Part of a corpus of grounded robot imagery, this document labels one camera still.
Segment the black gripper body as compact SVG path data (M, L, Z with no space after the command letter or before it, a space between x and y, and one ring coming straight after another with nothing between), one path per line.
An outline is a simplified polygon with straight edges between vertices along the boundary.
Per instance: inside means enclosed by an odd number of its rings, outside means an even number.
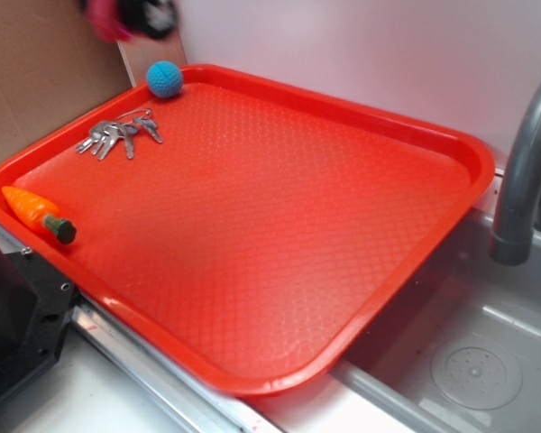
M124 27L151 39L164 39L178 26L178 13L170 0L119 0Z

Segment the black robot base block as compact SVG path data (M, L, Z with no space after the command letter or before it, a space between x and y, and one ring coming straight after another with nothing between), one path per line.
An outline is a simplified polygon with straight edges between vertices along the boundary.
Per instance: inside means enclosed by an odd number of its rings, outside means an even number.
M76 298L39 254L0 250L0 404L59 361Z

